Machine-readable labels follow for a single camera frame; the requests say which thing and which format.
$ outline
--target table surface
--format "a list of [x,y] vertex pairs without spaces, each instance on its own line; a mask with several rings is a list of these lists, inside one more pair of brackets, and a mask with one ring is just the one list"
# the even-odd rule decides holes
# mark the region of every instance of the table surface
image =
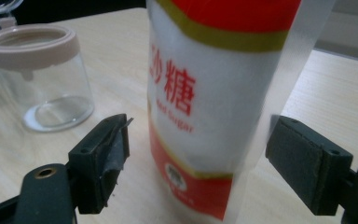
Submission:
[[[18,195],[24,175],[49,163],[66,163],[67,153],[99,121],[127,113],[131,156],[115,196],[98,216],[79,223],[186,223],[167,204],[152,159],[147,126],[148,18],[142,8],[58,24],[72,27],[80,40],[95,100],[92,115],[58,133],[24,129],[0,90],[0,202]],[[313,51],[282,112],[348,150],[358,168],[358,61]],[[248,177],[238,223],[340,223],[315,217],[264,157]]]

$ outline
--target jar lid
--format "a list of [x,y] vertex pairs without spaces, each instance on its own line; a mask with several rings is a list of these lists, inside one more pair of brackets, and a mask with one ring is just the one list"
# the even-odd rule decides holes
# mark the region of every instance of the jar lid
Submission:
[[80,51],[75,31],[51,24],[0,30],[0,68],[36,70],[65,63]]

